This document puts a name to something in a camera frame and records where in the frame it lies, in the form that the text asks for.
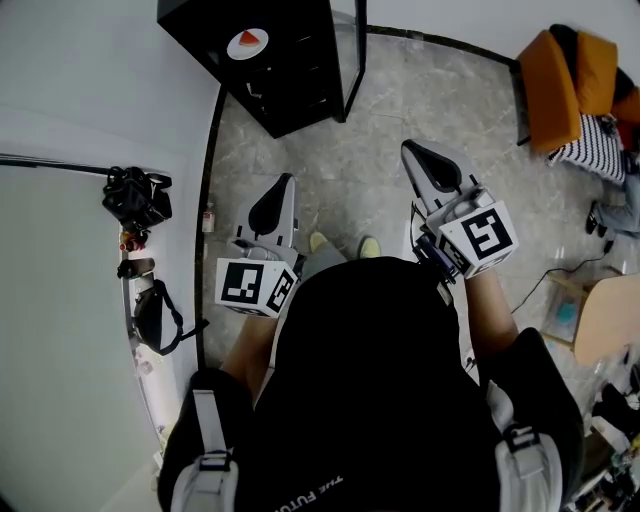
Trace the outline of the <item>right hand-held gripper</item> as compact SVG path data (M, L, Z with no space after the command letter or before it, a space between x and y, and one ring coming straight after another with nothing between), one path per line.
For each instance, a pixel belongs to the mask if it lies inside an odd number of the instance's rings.
M478 185L465 154L435 141L407 139L401 159L430 214L426 225L436 235L436 247L464 279L504 262L519 247L505 203ZM445 199L453 200L442 206Z

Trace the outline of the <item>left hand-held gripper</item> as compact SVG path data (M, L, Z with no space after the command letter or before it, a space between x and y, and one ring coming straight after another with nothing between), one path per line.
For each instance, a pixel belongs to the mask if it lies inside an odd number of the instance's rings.
M294 176L283 173L240 204L233 228L238 238L228 241L228 256L217 260L217 305L269 318L278 318L284 311L302 262L299 252L291 248L298 225L297 192Z

